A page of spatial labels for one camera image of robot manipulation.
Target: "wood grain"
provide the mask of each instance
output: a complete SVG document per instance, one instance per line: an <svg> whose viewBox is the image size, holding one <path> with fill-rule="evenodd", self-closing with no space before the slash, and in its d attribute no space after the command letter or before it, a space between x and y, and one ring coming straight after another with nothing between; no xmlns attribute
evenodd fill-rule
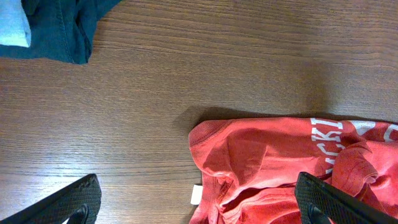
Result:
<svg viewBox="0 0 398 224"><path fill-rule="evenodd" d="M0 219L88 173L97 223L187 223L204 119L398 121L395 1L122 1L88 65L0 58Z"/></svg>

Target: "white lettering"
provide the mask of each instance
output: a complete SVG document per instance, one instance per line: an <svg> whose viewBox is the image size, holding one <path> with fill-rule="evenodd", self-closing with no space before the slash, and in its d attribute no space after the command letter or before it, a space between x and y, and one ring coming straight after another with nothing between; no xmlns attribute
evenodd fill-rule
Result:
<svg viewBox="0 0 398 224"><path fill-rule="evenodd" d="M341 145L341 144L336 144L336 147L338 147L338 148L340 148L340 149L346 149L346 148L344 147L344 145Z"/></svg>
<svg viewBox="0 0 398 224"><path fill-rule="evenodd" d="M325 162L335 165L335 160L334 159L326 158Z"/></svg>
<svg viewBox="0 0 398 224"><path fill-rule="evenodd" d="M392 124L392 125L390 125L390 126L387 128L387 131L384 133L384 140L385 140L386 142L392 142L392 141L394 141L394 140L392 140L392 139L390 138L390 135L391 135L391 133L392 133L393 130L398 131L398 125Z"/></svg>
<svg viewBox="0 0 398 224"><path fill-rule="evenodd" d="M336 136L336 137L333 137L333 138L330 137L332 134L341 134L341 131L329 131L328 134L323 134L317 128L312 128L311 133L314 134L314 135L311 136L312 141L319 140L319 141L341 142L339 136Z"/></svg>
<svg viewBox="0 0 398 224"><path fill-rule="evenodd" d="M349 121L355 127L358 135L362 136L370 129L376 127L376 122L374 121Z"/></svg>
<svg viewBox="0 0 398 224"><path fill-rule="evenodd" d="M311 124L312 125L316 125L316 124L324 124L324 125L329 125L338 129L343 129L343 123L341 122L331 122L331 121L322 121L322 120L318 120L316 118L311 118Z"/></svg>
<svg viewBox="0 0 398 224"><path fill-rule="evenodd" d="M319 144L317 144L317 146L323 153L325 153L328 156L337 156L338 155L338 153L326 151L324 143L319 143Z"/></svg>

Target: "clothing tag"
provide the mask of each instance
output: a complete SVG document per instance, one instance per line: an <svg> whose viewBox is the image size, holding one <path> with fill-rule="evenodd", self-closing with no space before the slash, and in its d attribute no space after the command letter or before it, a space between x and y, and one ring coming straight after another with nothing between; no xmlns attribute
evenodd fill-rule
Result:
<svg viewBox="0 0 398 224"><path fill-rule="evenodd" d="M202 192L203 192L203 186L196 184L193 186L192 197L191 197L192 205L199 205Z"/></svg>

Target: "folded clothing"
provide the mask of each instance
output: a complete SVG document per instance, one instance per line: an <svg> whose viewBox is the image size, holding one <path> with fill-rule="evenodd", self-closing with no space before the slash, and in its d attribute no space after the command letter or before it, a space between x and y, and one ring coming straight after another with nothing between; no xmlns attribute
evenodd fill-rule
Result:
<svg viewBox="0 0 398 224"><path fill-rule="evenodd" d="M120 0L22 0L32 31L30 47L0 46L0 56L87 63L97 21Z"/></svg>
<svg viewBox="0 0 398 224"><path fill-rule="evenodd" d="M21 0L0 2L0 44L30 46L30 27Z"/></svg>
<svg viewBox="0 0 398 224"><path fill-rule="evenodd" d="M301 171L398 218L398 126L264 118L205 121L190 135L203 195L191 224L301 223Z"/></svg>

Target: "red shirt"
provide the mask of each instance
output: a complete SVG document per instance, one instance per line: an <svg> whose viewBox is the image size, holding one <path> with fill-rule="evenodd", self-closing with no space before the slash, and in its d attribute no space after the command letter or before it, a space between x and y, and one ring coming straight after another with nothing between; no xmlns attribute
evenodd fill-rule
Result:
<svg viewBox="0 0 398 224"><path fill-rule="evenodd" d="M301 223L305 171L398 218L398 126L263 118L205 121L190 135L203 175L195 223Z"/></svg>

